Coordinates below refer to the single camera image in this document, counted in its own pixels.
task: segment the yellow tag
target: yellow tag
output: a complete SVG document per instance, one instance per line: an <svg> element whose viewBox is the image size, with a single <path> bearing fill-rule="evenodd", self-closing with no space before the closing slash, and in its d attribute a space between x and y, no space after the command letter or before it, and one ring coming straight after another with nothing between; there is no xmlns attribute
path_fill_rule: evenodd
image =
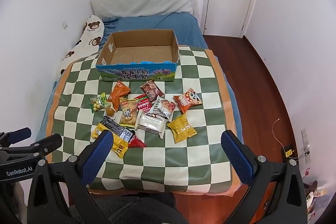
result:
<svg viewBox="0 0 336 224"><path fill-rule="evenodd" d="M293 152L294 152L294 150L289 149L289 150L286 152L286 158L288 158L290 155L292 155Z"/></svg>
<svg viewBox="0 0 336 224"><path fill-rule="evenodd" d="M95 130L92 131L91 137L95 139L98 138L98 136L104 129L110 130L101 123L99 123L95 128ZM118 135L113 133L112 150L118 155L118 157L122 159L127 149L128 149L128 142L126 142L124 139L120 138Z"/></svg>

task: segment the power outlet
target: power outlet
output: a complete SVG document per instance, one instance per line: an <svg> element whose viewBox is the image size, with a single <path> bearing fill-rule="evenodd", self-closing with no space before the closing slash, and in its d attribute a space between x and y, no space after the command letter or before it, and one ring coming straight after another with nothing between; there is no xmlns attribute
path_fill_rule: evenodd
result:
<svg viewBox="0 0 336 224"><path fill-rule="evenodd" d="M308 155L305 155L305 160L306 160L306 163L309 164L311 162L311 159L310 159L310 146L309 146L308 135L307 135L306 129L302 129L301 130L301 135L302 135L304 154L308 153Z"/></svg>

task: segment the green and white checkered cloth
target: green and white checkered cloth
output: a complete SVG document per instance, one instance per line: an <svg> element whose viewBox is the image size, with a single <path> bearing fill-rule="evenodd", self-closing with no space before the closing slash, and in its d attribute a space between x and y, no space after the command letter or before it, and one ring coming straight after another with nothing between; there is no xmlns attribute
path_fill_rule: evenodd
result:
<svg viewBox="0 0 336 224"><path fill-rule="evenodd" d="M226 118L219 86L211 62L204 49L179 47L180 61L174 82L159 82L165 98L173 101L190 87L203 104L187 111L190 125L197 135L174 143L172 131L166 127L164 138L144 130L136 135L147 147L128 148L123 159L111 151L101 167L92 189L115 190L122 187L139 190L191 191L222 193L232 182L231 164L221 148L221 134ZM105 92L110 94L115 82L104 82L95 68L98 56L93 55L73 64L54 113L52 133L63 138L62 146L53 152L52 161L67 160L94 141L91 132L103 119L104 111L92 114L88 98ZM130 87L128 98L143 94L145 82L124 82ZM173 119L182 113L178 108ZM116 121L121 115L118 112Z"/></svg>

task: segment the cable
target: cable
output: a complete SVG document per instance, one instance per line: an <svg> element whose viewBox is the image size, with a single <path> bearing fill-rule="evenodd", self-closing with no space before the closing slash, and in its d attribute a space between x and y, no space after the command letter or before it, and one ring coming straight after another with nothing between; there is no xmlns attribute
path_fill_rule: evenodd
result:
<svg viewBox="0 0 336 224"><path fill-rule="evenodd" d="M279 120L280 120L280 118L277 119L277 120L275 120L274 123L272 124L272 133L273 133L274 138L278 141L278 143L281 144L281 146L282 146L282 148L283 148L283 151L284 151L284 153L285 153L285 155L286 155L286 151L285 151L284 146L283 146L282 143L276 138L276 136L274 135L274 132L273 132L273 126L274 126L274 124L275 124L277 121L279 121ZM287 157L287 158L294 159L294 160L297 159L296 161L298 161L298 160L302 157L302 155L305 153L306 148L307 148L307 146L303 149L303 152L302 152L302 154L300 155L300 157L298 157L298 158Z"/></svg>

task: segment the cardboard box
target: cardboard box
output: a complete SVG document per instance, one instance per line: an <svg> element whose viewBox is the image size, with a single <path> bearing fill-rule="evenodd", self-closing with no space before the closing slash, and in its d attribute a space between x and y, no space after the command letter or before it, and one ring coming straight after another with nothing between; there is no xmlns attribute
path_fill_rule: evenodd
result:
<svg viewBox="0 0 336 224"><path fill-rule="evenodd" d="M104 81L174 81L179 45L173 30L114 32L96 63Z"/></svg>

